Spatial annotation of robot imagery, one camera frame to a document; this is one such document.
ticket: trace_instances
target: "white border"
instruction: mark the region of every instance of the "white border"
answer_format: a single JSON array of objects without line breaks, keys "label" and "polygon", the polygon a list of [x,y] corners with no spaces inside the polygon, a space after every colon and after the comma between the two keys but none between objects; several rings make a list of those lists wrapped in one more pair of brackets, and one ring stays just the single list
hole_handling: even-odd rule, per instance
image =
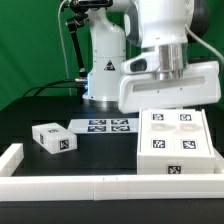
[{"label": "white border", "polygon": [[0,177],[0,201],[224,198],[224,159],[215,154],[208,175]]}]

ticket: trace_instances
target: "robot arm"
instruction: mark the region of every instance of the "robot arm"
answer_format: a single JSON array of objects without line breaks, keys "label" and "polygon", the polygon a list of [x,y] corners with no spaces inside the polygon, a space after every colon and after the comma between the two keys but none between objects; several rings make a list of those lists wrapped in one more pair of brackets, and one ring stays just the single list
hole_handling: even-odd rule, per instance
[{"label": "robot arm", "polygon": [[218,63],[190,65],[187,61],[185,27],[201,19],[195,16],[197,7],[207,12],[202,0],[136,0],[127,9],[126,36],[142,53],[122,63],[119,109],[123,113],[220,99]]},{"label": "robot arm", "polygon": [[[187,60],[186,26],[203,36],[209,25],[204,0],[69,2],[76,17],[94,9],[88,12],[94,63],[84,100],[101,106],[118,101],[120,111],[131,113],[141,108],[175,108],[220,99],[218,63],[188,64]],[[107,7],[111,11],[127,9],[126,38],[141,47],[139,56],[123,62],[125,34],[106,19],[102,8]]]}]

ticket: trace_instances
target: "white cardboard box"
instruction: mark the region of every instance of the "white cardboard box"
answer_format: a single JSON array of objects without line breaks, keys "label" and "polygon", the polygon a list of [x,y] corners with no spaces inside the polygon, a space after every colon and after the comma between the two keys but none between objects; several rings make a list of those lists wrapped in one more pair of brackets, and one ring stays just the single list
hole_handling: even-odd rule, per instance
[{"label": "white cardboard box", "polygon": [[204,111],[140,111],[138,174],[212,174],[214,168]]},{"label": "white cardboard box", "polygon": [[51,154],[77,149],[77,137],[57,123],[32,127],[33,139]]}]

